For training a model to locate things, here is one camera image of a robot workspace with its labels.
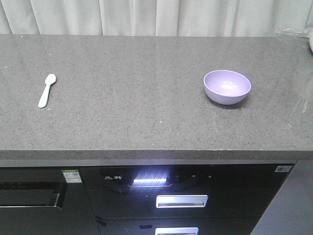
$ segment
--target white curtain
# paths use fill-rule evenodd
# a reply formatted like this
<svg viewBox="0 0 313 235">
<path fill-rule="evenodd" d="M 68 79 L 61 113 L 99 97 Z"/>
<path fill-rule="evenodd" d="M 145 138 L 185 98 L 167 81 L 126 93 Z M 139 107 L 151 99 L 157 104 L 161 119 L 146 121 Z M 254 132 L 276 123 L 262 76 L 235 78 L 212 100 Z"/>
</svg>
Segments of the white curtain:
<svg viewBox="0 0 313 235">
<path fill-rule="evenodd" d="M 275 36 L 313 27 L 313 0 L 0 0 L 0 34 Z"/>
</svg>

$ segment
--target dishwasher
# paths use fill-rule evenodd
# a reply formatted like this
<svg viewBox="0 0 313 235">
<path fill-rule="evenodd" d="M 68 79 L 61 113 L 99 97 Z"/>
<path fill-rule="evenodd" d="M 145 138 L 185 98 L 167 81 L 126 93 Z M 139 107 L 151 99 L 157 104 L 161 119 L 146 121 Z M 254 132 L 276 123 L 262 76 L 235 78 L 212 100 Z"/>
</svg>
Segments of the dishwasher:
<svg viewBox="0 0 313 235">
<path fill-rule="evenodd" d="M 99 235 L 78 169 L 0 168 L 0 234 Z"/>
<path fill-rule="evenodd" d="M 248 235 L 292 164 L 80 167 L 101 235 Z"/>
</svg>

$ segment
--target bowl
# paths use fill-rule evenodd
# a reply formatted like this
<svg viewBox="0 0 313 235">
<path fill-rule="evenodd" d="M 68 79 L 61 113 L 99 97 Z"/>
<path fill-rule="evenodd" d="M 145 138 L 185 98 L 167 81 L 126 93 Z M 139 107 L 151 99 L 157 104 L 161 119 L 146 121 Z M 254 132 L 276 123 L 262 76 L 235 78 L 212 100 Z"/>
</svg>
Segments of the bowl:
<svg viewBox="0 0 313 235">
<path fill-rule="evenodd" d="M 229 70 L 209 72 L 203 81 L 206 95 L 219 104 L 239 103 L 251 90 L 251 83 L 245 76 Z"/>
</svg>

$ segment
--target label sticker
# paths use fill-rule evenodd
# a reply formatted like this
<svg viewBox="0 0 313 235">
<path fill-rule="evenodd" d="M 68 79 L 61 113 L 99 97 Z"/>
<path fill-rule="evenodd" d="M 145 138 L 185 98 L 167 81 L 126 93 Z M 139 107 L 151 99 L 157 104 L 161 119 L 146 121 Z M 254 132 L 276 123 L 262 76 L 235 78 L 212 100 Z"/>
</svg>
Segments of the label sticker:
<svg viewBox="0 0 313 235">
<path fill-rule="evenodd" d="M 275 172 L 286 173 L 286 172 L 289 172 L 291 168 L 292 168 L 292 165 L 279 165 L 276 168 Z"/>
<path fill-rule="evenodd" d="M 62 170 L 62 173 L 67 183 L 81 183 L 82 182 L 78 170 Z"/>
</svg>

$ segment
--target white plastic spoon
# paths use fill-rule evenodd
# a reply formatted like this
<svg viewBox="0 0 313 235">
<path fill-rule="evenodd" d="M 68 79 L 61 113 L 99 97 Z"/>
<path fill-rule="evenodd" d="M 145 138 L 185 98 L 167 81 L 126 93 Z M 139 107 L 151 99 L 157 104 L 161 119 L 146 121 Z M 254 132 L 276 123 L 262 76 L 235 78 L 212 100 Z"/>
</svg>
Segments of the white plastic spoon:
<svg viewBox="0 0 313 235">
<path fill-rule="evenodd" d="M 56 80 L 57 78 L 54 74 L 49 74 L 45 79 L 45 89 L 38 103 L 39 108 L 44 108 L 47 105 L 50 86 L 55 83 Z"/>
</svg>

